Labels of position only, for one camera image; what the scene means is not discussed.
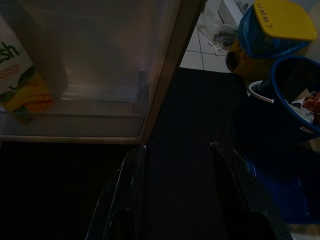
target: bucket handle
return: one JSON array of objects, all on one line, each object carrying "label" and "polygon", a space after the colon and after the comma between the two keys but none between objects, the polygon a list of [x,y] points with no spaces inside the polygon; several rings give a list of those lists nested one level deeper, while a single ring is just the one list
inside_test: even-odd
[{"label": "bucket handle", "polygon": [[251,94],[252,96],[256,97],[257,99],[260,99],[260,100],[262,100],[262,101],[264,101],[264,102],[267,102],[267,103],[269,103],[269,104],[273,104],[273,103],[275,102],[275,100],[270,99],[270,98],[267,98],[267,97],[264,97],[264,96],[261,96],[261,95],[257,94],[256,92],[254,92],[254,91],[252,90],[252,88],[255,88],[255,87],[259,86],[261,83],[262,83],[262,80],[261,80],[261,81],[255,81],[255,82],[251,83],[251,84],[249,85],[249,92],[250,92],[250,94]]}]

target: blue plastic bag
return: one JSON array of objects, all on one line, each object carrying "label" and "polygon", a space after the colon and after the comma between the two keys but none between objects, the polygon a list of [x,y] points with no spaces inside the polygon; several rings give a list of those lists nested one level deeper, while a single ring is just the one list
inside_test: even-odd
[{"label": "blue plastic bag", "polygon": [[253,58],[276,59],[290,55],[305,46],[309,41],[297,41],[269,37],[262,31],[253,6],[243,16],[237,35],[241,48]]}]

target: white tile floor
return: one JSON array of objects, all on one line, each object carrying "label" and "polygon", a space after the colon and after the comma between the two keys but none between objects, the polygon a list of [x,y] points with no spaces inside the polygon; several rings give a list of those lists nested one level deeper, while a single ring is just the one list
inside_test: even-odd
[{"label": "white tile floor", "polygon": [[208,39],[198,32],[197,26],[195,26],[180,67],[230,73],[226,66],[226,57],[214,54],[213,48],[208,44]]}]

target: yellow lid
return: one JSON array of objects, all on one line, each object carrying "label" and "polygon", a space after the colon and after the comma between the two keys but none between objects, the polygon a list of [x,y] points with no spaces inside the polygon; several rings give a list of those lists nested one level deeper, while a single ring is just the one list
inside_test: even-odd
[{"label": "yellow lid", "polygon": [[313,41],[317,31],[302,6],[287,0],[256,0],[255,16],[263,32],[272,38]]}]

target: refrigerator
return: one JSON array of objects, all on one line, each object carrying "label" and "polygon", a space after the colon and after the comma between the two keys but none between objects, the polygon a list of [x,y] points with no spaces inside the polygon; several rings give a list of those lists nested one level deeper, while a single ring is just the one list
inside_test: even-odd
[{"label": "refrigerator", "polygon": [[146,143],[204,3],[0,0],[55,100],[44,113],[2,108],[0,141]]}]

